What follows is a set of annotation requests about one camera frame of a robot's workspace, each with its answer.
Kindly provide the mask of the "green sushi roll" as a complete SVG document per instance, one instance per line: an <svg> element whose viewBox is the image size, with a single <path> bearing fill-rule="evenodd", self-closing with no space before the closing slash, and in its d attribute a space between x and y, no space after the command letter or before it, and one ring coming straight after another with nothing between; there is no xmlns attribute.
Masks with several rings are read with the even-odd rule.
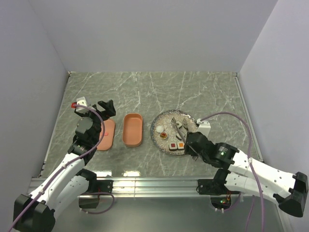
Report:
<svg viewBox="0 0 309 232"><path fill-rule="evenodd" d="M178 129L181 129L183 127L183 124L180 121L176 121L176 126Z"/></svg>

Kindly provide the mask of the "cucumber sushi roll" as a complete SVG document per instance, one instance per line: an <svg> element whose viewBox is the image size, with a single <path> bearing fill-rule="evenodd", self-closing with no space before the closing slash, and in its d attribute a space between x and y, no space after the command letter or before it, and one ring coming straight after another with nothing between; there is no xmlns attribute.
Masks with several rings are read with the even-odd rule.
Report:
<svg viewBox="0 0 309 232"><path fill-rule="evenodd" d="M176 133L176 138L180 141L185 142L186 141L186 135L183 132L177 132Z"/></svg>

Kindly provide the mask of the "small noodle soup cup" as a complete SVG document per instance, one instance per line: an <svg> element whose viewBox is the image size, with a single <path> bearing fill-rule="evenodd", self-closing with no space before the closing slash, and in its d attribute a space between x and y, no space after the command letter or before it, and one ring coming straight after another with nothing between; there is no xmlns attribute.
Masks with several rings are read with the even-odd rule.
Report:
<svg viewBox="0 0 309 232"><path fill-rule="evenodd" d="M168 137L168 134L166 132L161 132L159 135L160 139L165 140Z"/></svg>

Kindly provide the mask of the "orange sushi roll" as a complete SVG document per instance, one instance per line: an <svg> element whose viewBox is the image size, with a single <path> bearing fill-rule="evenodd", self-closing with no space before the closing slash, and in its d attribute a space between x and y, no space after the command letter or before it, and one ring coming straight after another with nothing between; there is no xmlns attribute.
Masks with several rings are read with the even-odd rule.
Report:
<svg viewBox="0 0 309 232"><path fill-rule="evenodd" d="M183 142L178 142L177 143L177 149L178 150L184 150L184 143Z"/></svg>

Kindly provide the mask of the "red sushi roll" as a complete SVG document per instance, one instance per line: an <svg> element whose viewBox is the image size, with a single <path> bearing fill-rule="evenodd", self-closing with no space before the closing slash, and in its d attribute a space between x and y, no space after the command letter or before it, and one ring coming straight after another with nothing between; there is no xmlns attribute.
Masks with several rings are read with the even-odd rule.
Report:
<svg viewBox="0 0 309 232"><path fill-rule="evenodd" d="M177 143L174 142L169 143L169 151L176 151L176 150L178 150Z"/></svg>

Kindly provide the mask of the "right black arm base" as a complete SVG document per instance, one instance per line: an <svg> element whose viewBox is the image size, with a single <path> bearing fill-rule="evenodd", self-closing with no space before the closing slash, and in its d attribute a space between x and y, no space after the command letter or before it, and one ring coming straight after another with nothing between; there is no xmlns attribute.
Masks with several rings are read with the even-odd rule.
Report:
<svg viewBox="0 0 309 232"><path fill-rule="evenodd" d="M225 186L226 181L222 179L198 179L197 192L199 195L219 196L225 195L229 189Z"/></svg>

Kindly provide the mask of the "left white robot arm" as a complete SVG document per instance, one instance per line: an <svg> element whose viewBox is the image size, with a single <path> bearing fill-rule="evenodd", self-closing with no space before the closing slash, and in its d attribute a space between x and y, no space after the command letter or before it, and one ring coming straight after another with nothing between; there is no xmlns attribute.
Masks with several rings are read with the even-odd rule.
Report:
<svg viewBox="0 0 309 232"><path fill-rule="evenodd" d="M13 224L8 229L20 232L50 232L57 218L79 196L112 196L112 181L99 181L85 169L105 134L104 121L116 115L113 101L91 105L85 97L71 106L80 116L73 142L64 159L46 180L30 194L21 194L14 202Z"/></svg>

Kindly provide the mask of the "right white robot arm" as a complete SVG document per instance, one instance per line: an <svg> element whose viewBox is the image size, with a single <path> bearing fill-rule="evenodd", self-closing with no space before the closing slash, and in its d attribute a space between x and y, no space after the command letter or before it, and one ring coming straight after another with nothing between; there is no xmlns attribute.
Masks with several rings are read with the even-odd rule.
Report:
<svg viewBox="0 0 309 232"><path fill-rule="evenodd" d="M210 127L200 119L197 124L196 132L182 132L177 122L172 120L177 135L184 142L184 153L218 169L212 179L198 180L200 195L242 192L271 201L293 217L303 217L309 193L307 175L281 171L253 159L232 145L213 143L207 138Z"/></svg>

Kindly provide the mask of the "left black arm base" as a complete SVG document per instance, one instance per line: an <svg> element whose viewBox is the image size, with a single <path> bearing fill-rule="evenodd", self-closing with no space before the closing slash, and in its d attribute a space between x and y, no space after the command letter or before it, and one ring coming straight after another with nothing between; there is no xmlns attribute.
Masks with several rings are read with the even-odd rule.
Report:
<svg viewBox="0 0 309 232"><path fill-rule="evenodd" d="M88 183L86 191L81 194L81 199L79 200L79 208L81 211L91 215L98 215L109 211L114 206L115 197L112 194L113 180L98 180L97 174L87 169L79 171L77 176L81 176ZM88 211L88 209L96 209L98 207L101 196L111 196L111 205L100 212Z"/></svg>

